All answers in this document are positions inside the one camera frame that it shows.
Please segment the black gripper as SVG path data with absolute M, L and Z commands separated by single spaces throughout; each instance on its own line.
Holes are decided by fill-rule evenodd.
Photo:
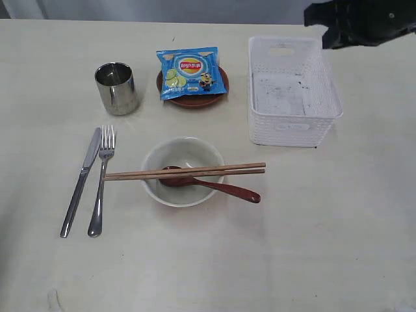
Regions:
M 415 32 L 415 0 L 326 1 L 304 10 L 304 26 L 328 27 L 323 49 L 378 46 Z

